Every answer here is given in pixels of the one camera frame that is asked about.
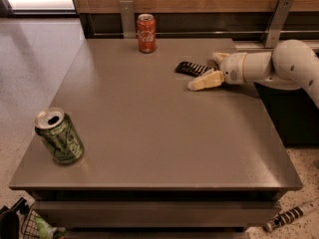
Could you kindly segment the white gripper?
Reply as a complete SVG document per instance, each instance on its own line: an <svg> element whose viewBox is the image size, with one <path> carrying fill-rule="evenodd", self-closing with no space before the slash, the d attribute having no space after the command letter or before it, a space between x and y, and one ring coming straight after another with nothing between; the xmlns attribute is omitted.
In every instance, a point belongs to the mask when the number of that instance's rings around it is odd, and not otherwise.
<svg viewBox="0 0 319 239"><path fill-rule="evenodd" d="M203 75L190 81L187 87L191 91L219 87L224 82L224 77L227 84L244 84L243 63L246 56L246 53L214 52L212 59L219 65L220 71L208 70Z"/></svg>

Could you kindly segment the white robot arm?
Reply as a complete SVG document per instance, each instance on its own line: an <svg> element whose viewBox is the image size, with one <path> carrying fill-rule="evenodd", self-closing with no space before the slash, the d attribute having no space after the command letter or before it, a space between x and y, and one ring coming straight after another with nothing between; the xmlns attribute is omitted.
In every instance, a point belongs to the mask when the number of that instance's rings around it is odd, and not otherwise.
<svg viewBox="0 0 319 239"><path fill-rule="evenodd" d="M303 89L319 108L319 58L304 42L287 40L272 52L213 53L218 69L188 83L191 91L219 87L222 83L257 83L278 90Z"/></svg>

